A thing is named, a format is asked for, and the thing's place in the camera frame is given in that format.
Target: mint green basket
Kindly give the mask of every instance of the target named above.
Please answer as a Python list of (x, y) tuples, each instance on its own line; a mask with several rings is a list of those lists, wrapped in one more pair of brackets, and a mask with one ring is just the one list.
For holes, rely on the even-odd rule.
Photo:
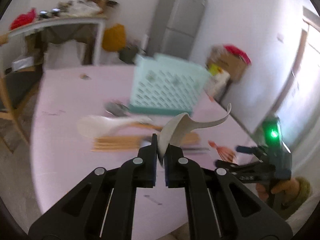
[(177, 115), (193, 112), (210, 73), (201, 65), (156, 54), (135, 60), (129, 111)]

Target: table surface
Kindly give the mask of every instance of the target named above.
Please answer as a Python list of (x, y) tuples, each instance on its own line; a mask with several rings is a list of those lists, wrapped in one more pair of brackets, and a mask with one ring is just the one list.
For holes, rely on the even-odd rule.
[[(95, 168), (117, 168), (137, 156), (137, 150), (91, 152), (92, 139), (82, 137), (76, 128), (76, 122), (83, 116), (108, 116), (103, 107), (105, 102), (117, 99), (127, 104), (133, 72), (134, 66), (76, 66), (48, 70), (44, 74), (33, 121), (31, 145), (33, 183), (42, 213)], [(84, 73), (90, 77), (89, 80), (80, 78)], [(192, 118), (195, 121), (213, 121), (220, 119), (225, 113), (220, 105), (211, 102), (203, 93)], [(157, 125), (164, 125), (171, 117), (152, 118)], [(140, 128), (125, 128), (117, 134), (151, 135), (153, 132)], [(255, 145), (232, 117), (219, 126), (196, 132), (201, 138), (201, 147), (209, 147), (208, 140), (231, 149), (237, 145)], [(185, 153), (185, 157), (211, 170), (215, 169), (214, 160), (219, 159), (215, 149)], [(248, 163), (250, 158), (249, 155), (237, 155), (239, 164)], [(164, 170), (158, 163), (156, 186), (137, 189), (132, 239), (158, 239), (187, 221), (184, 189), (165, 187)]]

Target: yellow bag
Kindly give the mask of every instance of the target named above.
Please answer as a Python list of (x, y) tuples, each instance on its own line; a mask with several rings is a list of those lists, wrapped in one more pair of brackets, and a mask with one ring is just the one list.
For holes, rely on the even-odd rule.
[(104, 31), (102, 47), (106, 51), (119, 51), (126, 45), (126, 36), (124, 26), (116, 24), (110, 29)]

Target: white plastic spoon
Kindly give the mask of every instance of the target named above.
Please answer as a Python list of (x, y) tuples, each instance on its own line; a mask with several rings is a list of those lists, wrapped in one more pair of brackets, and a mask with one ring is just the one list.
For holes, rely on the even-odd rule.
[(121, 127), (133, 123), (152, 123), (147, 116), (109, 118), (100, 115), (88, 115), (77, 122), (78, 132), (89, 138), (98, 138), (115, 133)]
[(228, 112), (225, 117), (213, 122), (195, 122), (187, 113), (179, 114), (167, 122), (158, 136), (158, 158), (161, 166), (163, 165), (164, 154), (169, 144), (180, 147), (180, 143), (184, 136), (192, 130), (222, 124), (230, 114), (231, 104), (228, 104), (227, 111)]

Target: red bag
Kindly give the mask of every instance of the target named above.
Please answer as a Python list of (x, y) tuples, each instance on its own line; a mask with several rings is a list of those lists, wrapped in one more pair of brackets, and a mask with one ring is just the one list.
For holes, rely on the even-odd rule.
[(241, 49), (238, 49), (234, 45), (223, 45), (223, 47), (233, 55), (239, 56), (242, 60), (247, 64), (251, 65), (251, 60), (249, 59), (248, 55)]
[(27, 14), (20, 14), (11, 24), (10, 30), (32, 23), (36, 18), (36, 9), (32, 8)]

